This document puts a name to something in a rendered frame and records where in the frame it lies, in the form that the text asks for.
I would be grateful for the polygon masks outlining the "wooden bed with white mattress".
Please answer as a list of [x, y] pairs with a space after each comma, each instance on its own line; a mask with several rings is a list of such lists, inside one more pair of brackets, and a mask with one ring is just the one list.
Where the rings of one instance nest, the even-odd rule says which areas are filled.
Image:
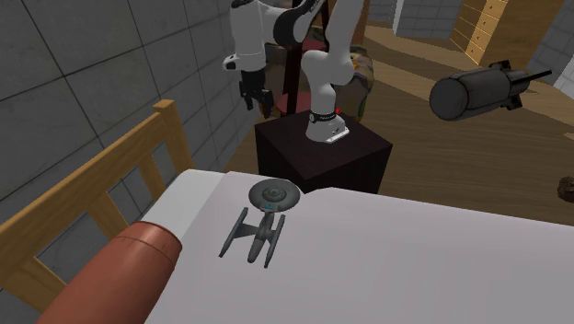
[[181, 242], [144, 324], [574, 324], [574, 227], [327, 188], [286, 214], [269, 267], [219, 257], [258, 176], [190, 169], [142, 221]]

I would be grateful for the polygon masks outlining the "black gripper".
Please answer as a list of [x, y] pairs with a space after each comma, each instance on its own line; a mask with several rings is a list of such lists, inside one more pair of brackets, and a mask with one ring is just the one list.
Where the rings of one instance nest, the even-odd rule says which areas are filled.
[[257, 71], [242, 71], [240, 94], [248, 110], [254, 109], [252, 99], [258, 99], [261, 112], [264, 118], [268, 119], [274, 107], [274, 97], [270, 90], [265, 89], [265, 81], [263, 68]]

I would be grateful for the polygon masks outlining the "dark robot stand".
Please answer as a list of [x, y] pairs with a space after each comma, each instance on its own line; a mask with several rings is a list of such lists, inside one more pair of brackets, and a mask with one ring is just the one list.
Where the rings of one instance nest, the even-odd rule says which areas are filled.
[[376, 194], [393, 145], [342, 114], [350, 133], [333, 144], [305, 135], [307, 111], [255, 125], [258, 173], [308, 193], [329, 187]]

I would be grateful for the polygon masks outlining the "wooden chest of drawers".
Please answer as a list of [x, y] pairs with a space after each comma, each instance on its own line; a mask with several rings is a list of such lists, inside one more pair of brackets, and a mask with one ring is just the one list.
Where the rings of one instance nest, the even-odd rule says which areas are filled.
[[524, 69], [565, 0], [464, 0], [450, 40], [473, 62]]

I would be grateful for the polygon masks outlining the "brown lump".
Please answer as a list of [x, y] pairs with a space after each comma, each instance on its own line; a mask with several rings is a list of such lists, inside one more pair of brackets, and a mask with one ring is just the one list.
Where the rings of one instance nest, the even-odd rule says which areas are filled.
[[558, 182], [557, 196], [568, 203], [574, 203], [574, 177], [566, 176]]

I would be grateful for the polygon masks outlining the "red-brown cylinder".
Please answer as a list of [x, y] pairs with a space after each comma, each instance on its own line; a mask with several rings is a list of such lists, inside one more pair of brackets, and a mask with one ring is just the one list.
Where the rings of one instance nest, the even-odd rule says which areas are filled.
[[181, 251], [166, 228], [133, 223], [65, 286], [36, 324], [144, 324]]

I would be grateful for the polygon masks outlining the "grey spaceship model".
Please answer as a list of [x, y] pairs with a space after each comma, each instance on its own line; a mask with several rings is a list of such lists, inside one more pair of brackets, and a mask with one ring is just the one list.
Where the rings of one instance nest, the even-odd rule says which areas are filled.
[[247, 262], [255, 262], [264, 244], [269, 242], [270, 246], [264, 262], [264, 268], [267, 269], [286, 220], [286, 215], [281, 214], [277, 226], [273, 228], [275, 214], [292, 209], [300, 201], [300, 198], [301, 193], [298, 187], [287, 179], [264, 179], [254, 184], [249, 190], [248, 199], [264, 215], [258, 226], [246, 224], [248, 208], [244, 207], [227, 236], [219, 257], [224, 256], [236, 238], [253, 236]]

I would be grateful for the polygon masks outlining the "black cylinder with rod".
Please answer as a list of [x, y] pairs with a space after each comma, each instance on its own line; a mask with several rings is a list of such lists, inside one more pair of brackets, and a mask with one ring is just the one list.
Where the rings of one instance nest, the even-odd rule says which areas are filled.
[[520, 95], [530, 82], [551, 75], [551, 70], [529, 75], [513, 70], [509, 60], [488, 67], [443, 77], [430, 91], [432, 112], [445, 121], [459, 121], [498, 108], [522, 107]]

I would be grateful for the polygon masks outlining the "dark stand with red shelves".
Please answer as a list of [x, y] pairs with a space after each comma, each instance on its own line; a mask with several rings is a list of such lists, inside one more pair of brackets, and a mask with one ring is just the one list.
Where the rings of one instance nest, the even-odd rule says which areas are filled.
[[285, 58], [283, 90], [281, 97], [275, 101], [276, 110], [280, 117], [289, 114], [299, 113], [310, 109], [310, 91], [302, 91], [300, 81], [303, 72], [301, 70], [301, 60], [305, 52], [310, 50], [326, 50], [328, 44], [325, 38], [324, 28], [328, 23], [328, 2], [325, 2], [320, 9], [319, 16], [322, 19], [322, 26], [312, 25], [300, 46], [280, 47], [272, 45], [273, 50], [278, 50]]

